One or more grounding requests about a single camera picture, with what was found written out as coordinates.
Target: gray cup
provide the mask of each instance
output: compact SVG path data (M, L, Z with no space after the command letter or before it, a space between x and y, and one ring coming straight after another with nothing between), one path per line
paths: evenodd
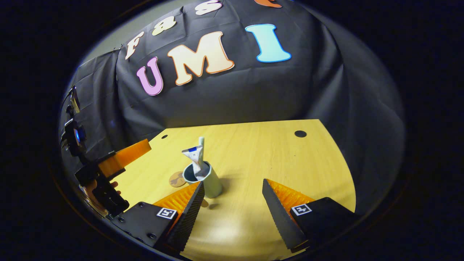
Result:
M204 161L209 166L208 175L206 175L205 179L203 179L203 185L205 186L205 196L207 198L214 198L221 194L222 192L222 184L216 175L216 172L213 170L213 167L209 164L208 161ZM189 184L193 184L195 182L200 182L197 180L195 175L193 174L193 163L190 163L182 173L184 180Z

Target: cup rim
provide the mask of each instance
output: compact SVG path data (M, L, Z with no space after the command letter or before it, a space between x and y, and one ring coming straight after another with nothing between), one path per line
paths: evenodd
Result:
M193 165L193 163L190 163L189 165L187 165L187 167L184 168L184 171L182 172L182 178L184 178L185 182L187 183L190 183L190 184L193 184L193 183L197 183L197 182L200 182L200 181L204 181L207 177L209 177L209 175L211 174L212 170L213 170L213 167L211 166L211 164L208 162L208 161L203 161L204 163L208 164L209 166L209 171L208 171L208 174L205 176L204 179L202 180L197 180L197 181L189 181L185 178L185 171L187 170L187 168L190 166L190 165Z

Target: table surface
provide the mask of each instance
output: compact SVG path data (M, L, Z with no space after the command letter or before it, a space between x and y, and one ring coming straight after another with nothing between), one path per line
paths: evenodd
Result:
M295 131L305 131L297 137ZM169 177L191 163L182 150L205 137L204 160L216 171L223 193L205 200L185 250L194 261L277 260L292 254L276 228L262 194L268 178L303 194L331 197L354 212L356 195L348 166L319 120L272 121L165 129L152 150L114 180L130 207L154 203L184 188Z

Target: black fabric backdrop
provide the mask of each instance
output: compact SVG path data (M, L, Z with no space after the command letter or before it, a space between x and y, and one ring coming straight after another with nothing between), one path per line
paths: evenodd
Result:
M224 0L201 16L198 1L173 10L140 31L135 53L125 60L120 50L81 65L71 81L77 88L85 126L87 157L95 159L165 128L290 119L320 119L347 161L356 189L356 213L365 214L388 192L399 170L405 121L396 86L386 68L356 37L318 12L288 0L282 8L254 1ZM174 15L172 28L152 36L154 25ZM259 47L245 27L274 24L287 61L257 61ZM184 44L195 51L199 39L222 31L221 42L235 66L227 71L193 76L177 86L167 52ZM148 95L137 70L157 56L164 87ZM149 82L153 75L147 70ZM60 126L67 117L62 109ZM62 151L70 179L81 167Z

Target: cup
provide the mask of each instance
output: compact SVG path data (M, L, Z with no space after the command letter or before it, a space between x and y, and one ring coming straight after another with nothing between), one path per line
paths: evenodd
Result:
M221 194L222 184L210 163L208 161L204 161L204 163L206 163L209 167L208 175L206 175L206 177L201 180L203 181L203 186L205 187L205 196L207 198L214 198ZM193 163L190 163L190 165L184 169L182 172L182 177L184 177L184 180L189 185L200 182L193 174Z

